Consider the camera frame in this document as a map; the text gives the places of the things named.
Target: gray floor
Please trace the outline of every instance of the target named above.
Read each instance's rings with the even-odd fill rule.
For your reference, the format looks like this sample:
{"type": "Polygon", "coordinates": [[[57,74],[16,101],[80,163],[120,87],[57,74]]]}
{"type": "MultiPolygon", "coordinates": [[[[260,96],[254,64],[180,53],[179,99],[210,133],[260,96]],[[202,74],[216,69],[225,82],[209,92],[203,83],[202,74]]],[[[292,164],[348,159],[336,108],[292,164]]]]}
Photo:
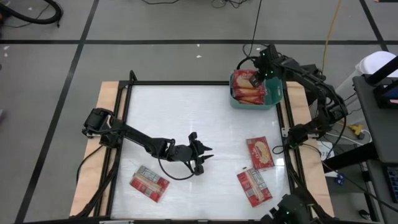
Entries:
{"type": "MultiPolygon", "coordinates": [[[[73,80],[25,221],[68,216],[76,168],[86,145],[80,129],[96,104],[101,82],[126,79],[131,69],[140,80],[226,80],[244,58],[239,40],[251,38],[259,4],[250,0],[239,9],[230,5],[215,9],[211,0],[156,6],[138,0],[99,0],[86,39],[102,42],[93,44],[80,39],[98,0],[58,2],[65,11],[60,28],[52,24],[1,29],[0,109],[6,117],[0,121],[0,223],[16,218],[68,74],[73,80]],[[78,44],[84,43],[81,53],[76,52],[78,44]],[[74,57],[78,59],[75,71],[71,69],[74,57]]],[[[398,40],[398,3],[365,2],[384,40],[398,40]]],[[[283,42],[277,49],[302,64],[321,67],[322,42],[311,40],[325,40],[336,4],[337,0],[264,0],[256,39],[302,40],[283,42]]],[[[10,4],[32,17],[45,6],[40,0],[11,0],[10,4]]],[[[52,13],[49,9],[43,16],[52,13]]],[[[6,24],[24,22],[10,18],[6,24]]],[[[363,57],[381,50],[359,0],[343,1],[331,39],[368,40],[364,45],[331,43],[324,74],[333,86],[341,84],[363,57]]],[[[387,47],[398,54],[398,45],[387,47]]],[[[253,54],[258,53],[257,48],[262,47],[255,45],[253,54]]],[[[341,200],[333,203],[337,207],[345,204],[341,200]]]]}

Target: yellow object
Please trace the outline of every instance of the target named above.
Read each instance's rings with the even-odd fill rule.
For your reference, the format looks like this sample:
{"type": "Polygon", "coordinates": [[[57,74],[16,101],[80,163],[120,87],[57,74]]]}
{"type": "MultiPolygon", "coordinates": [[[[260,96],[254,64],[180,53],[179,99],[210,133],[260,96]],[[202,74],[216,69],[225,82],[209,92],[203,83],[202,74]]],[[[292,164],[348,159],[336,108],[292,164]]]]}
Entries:
{"type": "Polygon", "coordinates": [[[361,134],[361,131],[363,129],[363,125],[359,124],[359,125],[349,125],[347,126],[348,128],[350,128],[351,130],[353,130],[354,134],[356,136],[359,136],[361,134]]]}
{"type": "Polygon", "coordinates": [[[323,50],[323,62],[322,62],[322,73],[323,73],[323,69],[325,69],[325,64],[326,64],[326,52],[328,50],[328,43],[329,43],[329,39],[331,36],[331,32],[333,30],[333,27],[335,26],[335,22],[337,19],[337,14],[338,11],[340,10],[341,7],[341,3],[343,2],[343,0],[339,0],[338,4],[337,4],[337,8],[336,8],[336,12],[335,12],[335,16],[333,17],[333,20],[331,21],[331,25],[330,25],[330,29],[329,29],[329,34],[328,37],[326,38],[326,43],[325,43],[325,49],[323,50]]]}

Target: wooden board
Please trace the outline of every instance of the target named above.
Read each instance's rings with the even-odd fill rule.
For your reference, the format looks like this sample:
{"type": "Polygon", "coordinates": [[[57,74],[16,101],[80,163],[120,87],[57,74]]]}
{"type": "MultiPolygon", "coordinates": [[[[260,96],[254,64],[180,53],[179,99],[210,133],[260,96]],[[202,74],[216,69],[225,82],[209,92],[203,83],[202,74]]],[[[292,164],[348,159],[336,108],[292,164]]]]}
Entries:
{"type": "MultiPolygon", "coordinates": [[[[311,120],[310,111],[305,97],[303,86],[296,82],[287,83],[290,105],[294,117],[294,123],[307,123],[311,120]]],[[[113,110],[118,90],[118,82],[103,82],[99,93],[97,107],[113,110]]],[[[124,102],[126,92],[122,96],[121,102],[124,102]]],[[[121,103],[118,118],[121,118],[124,103],[121,103]]],[[[289,127],[286,108],[284,102],[281,102],[282,114],[284,116],[285,127],[289,127]]],[[[99,138],[89,139],[86,147],[85,157],[98,147],[99,138]]],[[[318,147],[317,141],[310,139],[306,144],[318,147]]],[[[328,186],[326,184],[325,175],[323,173],[322,163],[317,151],[308,146],[300,147],[302,164],[305,174],[307,187],[315,200],[323,207],[323,209],[331,216],[334,216],[333,207],[329,196],[328,186]]],[[[76,188],[75,198],[73,199],[70,215],[80,212],[88,203],[96,189],[98,188],[101,170],[104,161],[105,150],[98,152],[83,165],[80,172],[79,183],[76,188]]],[[[105,214],[105,208],[108,201],[109,190],[104,193],[103,205],[100,214],[105,214]]]]}

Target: teal bin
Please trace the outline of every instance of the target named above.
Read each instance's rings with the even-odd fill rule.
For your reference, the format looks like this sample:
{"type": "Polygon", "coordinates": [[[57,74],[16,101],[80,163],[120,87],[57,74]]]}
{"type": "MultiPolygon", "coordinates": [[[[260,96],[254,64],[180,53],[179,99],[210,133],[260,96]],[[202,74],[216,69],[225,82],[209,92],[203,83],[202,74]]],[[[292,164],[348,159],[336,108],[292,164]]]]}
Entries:
{"type": "Polygon", "coordinates": [[[275,104],[283,97],[282,81],[276,77],[266,80],[267,95],[265,97],[265,105],[243,105],[235,100],[233,95],[232,83],[234,75],[232,74],[229,78],[229,103],[233,108],[237,109],[252,109],[252,110],[268,110],[271,109],[275,104]]]}

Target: white table surface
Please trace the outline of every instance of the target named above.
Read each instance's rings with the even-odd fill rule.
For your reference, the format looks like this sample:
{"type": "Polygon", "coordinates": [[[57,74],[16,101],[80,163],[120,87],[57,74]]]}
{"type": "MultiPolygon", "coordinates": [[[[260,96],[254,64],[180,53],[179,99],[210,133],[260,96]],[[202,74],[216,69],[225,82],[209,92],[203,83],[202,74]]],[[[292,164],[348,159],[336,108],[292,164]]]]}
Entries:
{"type": "MultiPolygon", "coordinates": [[[[284,155],[273,154],[275,167],[261,171],[273,199],[250,205],[236,177],[243,167],[252,167],[246,139],[265,136],[271,149],[280,146],[277,111],[237,110],[229,105],[228,95],[228,86],[132,88],[128,125],[153,138],[174,138],[176,145],[189,144],[188,135],[196,131],[198,140],[213,148],[205,154],[215,156],[204,163],[204,174],[177,181],[167,177],[143,147],[124,140],[112,218],[258,220],[290,193],[284,155]],[[129,185],[141,165],[170,181],[159,203],[129,185]]],[[[181,162],[162,165],[174,177],[190,175],[181,162]]]]}

